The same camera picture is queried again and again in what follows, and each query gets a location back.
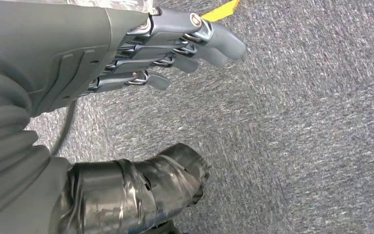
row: metal screw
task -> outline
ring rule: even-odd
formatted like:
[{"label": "metal screw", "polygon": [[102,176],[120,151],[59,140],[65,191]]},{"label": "metal screw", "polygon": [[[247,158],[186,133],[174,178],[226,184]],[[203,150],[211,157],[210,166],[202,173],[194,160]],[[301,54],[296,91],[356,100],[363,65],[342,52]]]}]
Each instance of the metal screw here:
[{"label": "metal screw", "polygon": [[190,21],[194,26],[196,26],[198,28],[200,28],[201,25],[202,25],[201,17],[199,15],[197,15],[196,13],[191,13],[190,14]]},{"label": "metal screw", "polygon": [[148,29],[150,27],[150,21],[147,20],[145,23],[141,24],[140,26],[138,26],[139,29]]}]

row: robotic arm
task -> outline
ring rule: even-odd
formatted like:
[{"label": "robotic arm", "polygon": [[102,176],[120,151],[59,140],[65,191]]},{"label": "robotic arm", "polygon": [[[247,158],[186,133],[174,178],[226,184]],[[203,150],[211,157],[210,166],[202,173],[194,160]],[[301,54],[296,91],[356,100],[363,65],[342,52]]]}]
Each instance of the robotic arm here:
[{"label": "robotic arm", "polygon": [[245,45],[197,14],[0,1],[0,234],[154,234],[203,195],[207,164],[177,144],[143,161],[77,163],[33,146],[30,117],[83,95],[151,85],[153,66],[223,66]]}]

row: black cable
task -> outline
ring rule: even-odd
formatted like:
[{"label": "black cable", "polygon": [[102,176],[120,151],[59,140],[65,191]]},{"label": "black cable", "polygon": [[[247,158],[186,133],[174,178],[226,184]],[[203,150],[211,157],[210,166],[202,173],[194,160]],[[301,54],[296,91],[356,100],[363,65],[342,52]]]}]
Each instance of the black cable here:
[{"label": "black cable", "polygon": [[61,149],[72,125],[74,119],[74,112],[76,108],[76,100],[71,102],[71,105],[67,109],[67,116],[65,117],[64,127],[62,128],[61,134],[59,135],[58,140],[55,143],[55,146],[52,148],[51,155],[56,156]]}]

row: gray plastic housing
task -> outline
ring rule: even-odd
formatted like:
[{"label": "gray plastic housing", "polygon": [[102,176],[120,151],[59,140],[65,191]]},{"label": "gray plastic housing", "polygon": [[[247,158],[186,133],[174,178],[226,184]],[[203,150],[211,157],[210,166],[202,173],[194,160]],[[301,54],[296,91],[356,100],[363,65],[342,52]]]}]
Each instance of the gray plastic housing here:
[{"label": "gray plastic housing", "polygon": [[0,1],[0,74],[21,85],[31,115],[67,106],[110,63],[148,14]]}]

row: yellow object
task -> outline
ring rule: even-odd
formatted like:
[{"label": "yellow object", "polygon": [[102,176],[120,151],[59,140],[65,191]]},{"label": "yellow object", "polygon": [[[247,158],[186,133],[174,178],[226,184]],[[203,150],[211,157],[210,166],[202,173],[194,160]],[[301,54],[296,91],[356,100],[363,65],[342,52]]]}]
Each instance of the yellow object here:
[{"label": "yellow object", "polygon": [[232,15],[236,11],[239,2],[240,0],[229,1],[228,3],[210,11],[209,13],[204,14],[201,17],[210,22],[216,22],[218,20],[226,18],[227,16]]}]

